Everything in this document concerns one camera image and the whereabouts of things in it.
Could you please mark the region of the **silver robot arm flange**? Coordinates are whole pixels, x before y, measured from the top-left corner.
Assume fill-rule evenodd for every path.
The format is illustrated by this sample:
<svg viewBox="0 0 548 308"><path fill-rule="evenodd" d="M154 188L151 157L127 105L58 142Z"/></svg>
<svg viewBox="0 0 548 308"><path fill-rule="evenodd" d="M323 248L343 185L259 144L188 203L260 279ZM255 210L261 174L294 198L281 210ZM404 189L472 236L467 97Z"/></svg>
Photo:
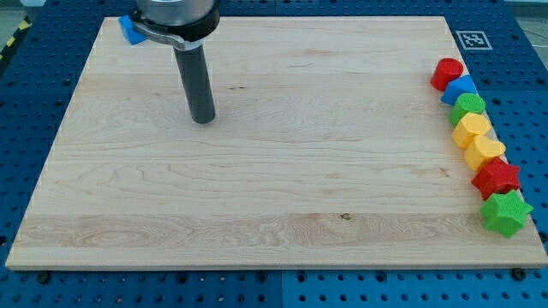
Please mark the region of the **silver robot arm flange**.
<svg viewBox="0 0 548 308"><path fill-rule="evenodd" d="M137 0L129 19L137 33L153 42L193 50L217 28L219 0Z"/></svg>

